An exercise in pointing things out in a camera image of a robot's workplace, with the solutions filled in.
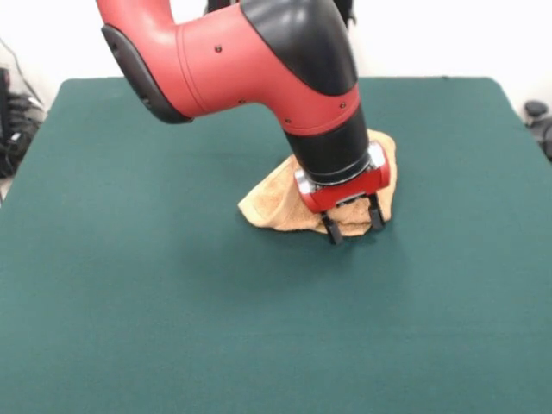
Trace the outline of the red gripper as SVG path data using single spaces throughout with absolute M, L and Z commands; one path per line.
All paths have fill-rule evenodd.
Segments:
M 335 185 L 315 184 L 303 169 L 300 170 L 300 197 L 310 212 L 321 213 L 323 226 L 332 245 L 342 243 L 343 236 L 337 222 L 326 211 L 357 198 L 368 196 L 368 215 L 374 231 L 380 231 L 386 225 L 376 192 L 390 184 L 390 162 L 382 147 L 370 147 L 367 154 L 369 163 L 364 171 L 349 181 Z

